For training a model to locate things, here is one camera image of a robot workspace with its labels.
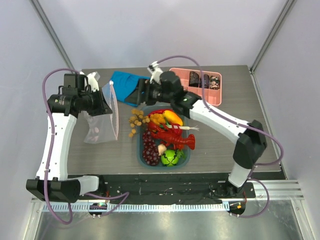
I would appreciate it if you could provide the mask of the purple grape bunch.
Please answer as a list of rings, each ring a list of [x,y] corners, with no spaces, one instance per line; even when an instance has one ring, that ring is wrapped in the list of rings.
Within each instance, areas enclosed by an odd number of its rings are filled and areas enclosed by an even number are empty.
[[[142,158],[148,166],[157,166],[160,161],[158,146],[149,131],[142,134]]]

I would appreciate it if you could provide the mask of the dark rolled sock middle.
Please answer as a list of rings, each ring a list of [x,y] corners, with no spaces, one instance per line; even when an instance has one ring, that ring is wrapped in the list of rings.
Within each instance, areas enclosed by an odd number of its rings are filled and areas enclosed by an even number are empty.
[[[200,87],[209,89],[210,87],[210,76],[208,74],[204,74],[203,78],[200,80]]]

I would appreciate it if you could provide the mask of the toy green onion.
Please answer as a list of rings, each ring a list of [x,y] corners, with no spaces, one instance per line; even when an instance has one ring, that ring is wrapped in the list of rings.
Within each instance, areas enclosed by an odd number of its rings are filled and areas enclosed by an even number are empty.
[[[190,126],[175,126],[175,125],[172,125],[170,124],[170,122],[165,119],[166,121],[166,126],[170,129],[177,129],[177,130],[184,130],[184,131],[189,131],[189,130],[195,130],[195,131],[199,131],[199,128],[197,126],[194,126],[194,127],[190,127]]]

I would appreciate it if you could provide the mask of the dark rolled sock left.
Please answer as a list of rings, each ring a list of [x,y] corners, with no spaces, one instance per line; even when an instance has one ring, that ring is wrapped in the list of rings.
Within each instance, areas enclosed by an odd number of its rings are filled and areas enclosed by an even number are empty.
[[[197,72],[195,71],[190,71],[189,72],[189,87],[199,87],[199,82],[200,82],[200,76]]]

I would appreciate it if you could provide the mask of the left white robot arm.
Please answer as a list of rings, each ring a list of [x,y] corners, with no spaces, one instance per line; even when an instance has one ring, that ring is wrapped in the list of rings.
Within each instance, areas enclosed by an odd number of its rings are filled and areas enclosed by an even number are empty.
[[[87,114],[95,134],[102,133],[103,123],[113,114],[99,87],[99,78],[97,72],[66,73],[58,93],[45,98],[48,129],[43,157],[35,178],[26,181],[26,189],[42,201],[75,203],[86,193],[97,200],[106,195],[107,188],[98,176],[69,178],[67,171],[71,137],[79,114]]]

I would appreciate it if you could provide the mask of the clear zip top bag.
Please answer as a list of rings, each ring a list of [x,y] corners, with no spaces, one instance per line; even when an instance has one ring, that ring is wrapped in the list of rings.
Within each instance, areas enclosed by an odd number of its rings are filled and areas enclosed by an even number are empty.
[[[88,123],[88,133],[84,138],[86,144],[100,144],[118,140],[119,109],[114,82],[110,80],[101,91],[112,113],[98,116],[90,116],[86,111],[83,113]]]

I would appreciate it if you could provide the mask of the pink divided organizer box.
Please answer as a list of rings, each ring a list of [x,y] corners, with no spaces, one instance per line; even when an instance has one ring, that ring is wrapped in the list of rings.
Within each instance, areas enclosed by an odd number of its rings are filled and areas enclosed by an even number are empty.
[[[170,69],[170,71],[174,72],[180,78],[181,85],[186,91],[202,96],[202,87],[200,87],[201,73],[199,70],[173,67]],[[199,87],[189,86],[190,71],[194,71],[199,74]],[[203,74],[208,74],[209,77],[211,76],[219,77],[220,89],[214,90],[210,88],[205,88],[204,97],[203,97],[210,105],[219,106],[222,103],[222,75],[219,72],[212,72],[212,71],[203,71]]]

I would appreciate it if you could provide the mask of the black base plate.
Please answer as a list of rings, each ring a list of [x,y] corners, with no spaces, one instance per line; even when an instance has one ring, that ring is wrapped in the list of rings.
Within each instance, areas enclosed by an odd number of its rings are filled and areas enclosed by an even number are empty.
[[[132,205],[217,204],[227,199],[256,197],[251,182],[233,190],[225,183],[227,176],[226,173],[105,174],[99,176],[98,189],[93,194],[115,197],[128,192],[125,204]]]

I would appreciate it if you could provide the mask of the yellow toy mango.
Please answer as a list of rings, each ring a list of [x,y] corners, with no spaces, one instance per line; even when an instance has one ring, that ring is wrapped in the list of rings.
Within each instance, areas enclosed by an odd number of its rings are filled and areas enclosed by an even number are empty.
[[[170,123],[183,126],[183,120],[173,111],[165,110],[163,112],[163,117],[166,118]]]

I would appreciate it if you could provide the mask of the red toy lobster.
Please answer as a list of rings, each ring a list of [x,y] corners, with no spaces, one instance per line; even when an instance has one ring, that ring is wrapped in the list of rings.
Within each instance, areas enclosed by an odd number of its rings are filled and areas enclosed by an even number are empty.
[[[181,129],[168,128],[166,125],[161,127],[153,122],[147,124],[147,129],[154,139],[161,140],[166,147],[173,145],[175,150],[182,150],[185,146],[194,150],[196,147],[195,136],[189,134],[188,137],[182,137]]]

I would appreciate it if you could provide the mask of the green toy melon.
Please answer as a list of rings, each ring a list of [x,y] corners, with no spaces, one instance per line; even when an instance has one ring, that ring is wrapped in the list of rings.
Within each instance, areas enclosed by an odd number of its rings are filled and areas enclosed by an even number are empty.
[[[173,167],[178,162],[180,157],[175,150],[168,149],[161,155],[161,163],[166,167]]]

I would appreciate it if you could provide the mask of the brown longan bunch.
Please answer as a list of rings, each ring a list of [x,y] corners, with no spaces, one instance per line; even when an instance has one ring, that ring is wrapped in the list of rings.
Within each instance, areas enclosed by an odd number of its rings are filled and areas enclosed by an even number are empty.
[[[151,122],[150,118],[144,114],[142,110],[133,108],[131,110],[131,116],[128,119],[131,131],[128,134],[132,138],[137,131],[143,132],[148,128],[148,123]]]

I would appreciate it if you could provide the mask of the blue folded cloth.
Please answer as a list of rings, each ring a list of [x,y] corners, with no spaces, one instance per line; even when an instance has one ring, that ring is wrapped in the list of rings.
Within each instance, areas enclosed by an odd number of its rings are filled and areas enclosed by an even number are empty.
[[[135,90],[139,79],[149,79],[149,77],[115,71],[110,80],[113,81],[113,88],[117,100],[129,106],[137,107],[138,105],[136,103],[130,103],[125,99]]]

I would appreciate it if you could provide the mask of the floral rolled sock right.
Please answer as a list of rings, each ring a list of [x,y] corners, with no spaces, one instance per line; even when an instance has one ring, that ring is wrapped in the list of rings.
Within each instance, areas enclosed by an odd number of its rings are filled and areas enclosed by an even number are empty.
[[[218,76],[211,76],[209,79],[209,88],[211,90],[220,89],[220,78]]]

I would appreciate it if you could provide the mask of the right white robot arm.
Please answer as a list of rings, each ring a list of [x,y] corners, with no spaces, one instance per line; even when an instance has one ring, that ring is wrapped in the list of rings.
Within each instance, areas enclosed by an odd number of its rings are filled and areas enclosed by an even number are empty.
[[[244,191],[244,184],[255,163],[267,148],[262,124],[247,122],[215,108],[199,95],[182,86],[180,78],[172,71],[155,73],[151,79],[140,78],[125,98],[127,103],[154,105],[168,103],[180,115],[198,121],[227,137],[234,145],[234,165],[226,183],[226,193],[233,198]]]

